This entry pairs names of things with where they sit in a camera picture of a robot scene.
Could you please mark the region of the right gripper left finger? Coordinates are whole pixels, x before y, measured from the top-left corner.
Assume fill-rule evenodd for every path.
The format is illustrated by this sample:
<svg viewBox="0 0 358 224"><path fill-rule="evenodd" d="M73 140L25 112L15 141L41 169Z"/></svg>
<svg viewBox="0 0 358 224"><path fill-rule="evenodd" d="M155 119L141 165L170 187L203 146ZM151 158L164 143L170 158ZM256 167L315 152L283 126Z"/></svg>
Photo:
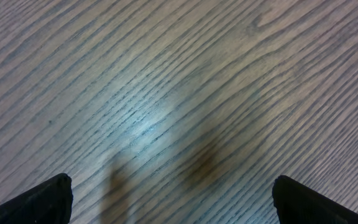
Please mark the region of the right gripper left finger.
<svg viewBox="0 0 358 224"><path fill-rule="evenodd" d="M61 173L0 205L0 224L67 224L72 203L71 178Z"/></svg>

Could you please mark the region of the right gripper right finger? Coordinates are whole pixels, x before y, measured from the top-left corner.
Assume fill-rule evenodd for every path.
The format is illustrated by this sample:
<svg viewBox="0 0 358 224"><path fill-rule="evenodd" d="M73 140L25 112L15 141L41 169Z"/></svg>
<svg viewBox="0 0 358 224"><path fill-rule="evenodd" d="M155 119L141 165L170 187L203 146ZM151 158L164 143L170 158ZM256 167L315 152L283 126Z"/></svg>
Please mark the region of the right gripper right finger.
<svg viewBox="0 0 358 224"><path fill-rule="evenodd" d="M281 224L358 224L358 213L285 175L275 179L272 197Z"/></svg>

